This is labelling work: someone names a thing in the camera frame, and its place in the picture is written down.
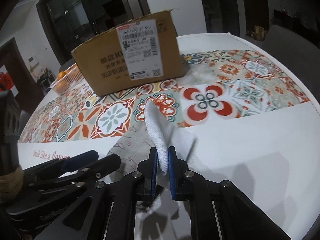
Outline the left hand gloved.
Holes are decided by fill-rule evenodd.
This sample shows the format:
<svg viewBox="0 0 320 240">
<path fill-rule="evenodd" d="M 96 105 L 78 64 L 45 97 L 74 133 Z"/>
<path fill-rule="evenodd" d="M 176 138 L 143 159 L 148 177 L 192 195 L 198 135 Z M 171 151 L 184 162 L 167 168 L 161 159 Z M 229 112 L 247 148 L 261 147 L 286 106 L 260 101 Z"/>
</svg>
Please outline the left hand gloved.
<svg viewBox="0 0 320 240">
<path fill-rule="evenodd" d="M 23 186 L 24 172 L 21 166 L 14 172 L 0 178 L 0 201 L 4 203 L 15 198 Z"/>
</svg>

